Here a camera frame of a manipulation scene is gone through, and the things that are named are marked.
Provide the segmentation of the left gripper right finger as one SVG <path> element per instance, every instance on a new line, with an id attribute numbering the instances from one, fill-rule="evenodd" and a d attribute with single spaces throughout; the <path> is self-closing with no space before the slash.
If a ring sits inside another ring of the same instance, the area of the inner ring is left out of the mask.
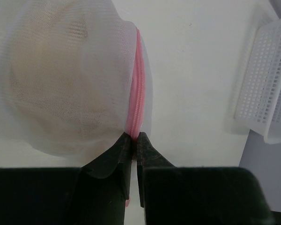
<path id="1" fill-rule="evenodd" d="M 273 225 L 256 177 L 240 167 L 176 167 L 145 133 L 136 143 L 147 225 Z"/>

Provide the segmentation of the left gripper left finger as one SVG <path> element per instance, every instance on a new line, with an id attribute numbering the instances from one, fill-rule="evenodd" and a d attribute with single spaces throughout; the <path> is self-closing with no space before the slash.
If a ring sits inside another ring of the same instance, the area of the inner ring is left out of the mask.
<path id="1" fill-rule="evenodd" d="M 79 167 L 0 168 L 0 225 L 121 225 L 131 138 Z"/>

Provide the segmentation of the white mesh laundry bag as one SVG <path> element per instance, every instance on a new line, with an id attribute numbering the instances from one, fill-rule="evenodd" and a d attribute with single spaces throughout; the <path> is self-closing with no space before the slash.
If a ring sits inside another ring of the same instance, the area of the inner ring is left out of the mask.
<path id="1" fill-rule="evenodd" d="M 88 162 L 150 134 L 139 29 L 111 0 L 0 0 L 0 106 L 34 149 Z"/>

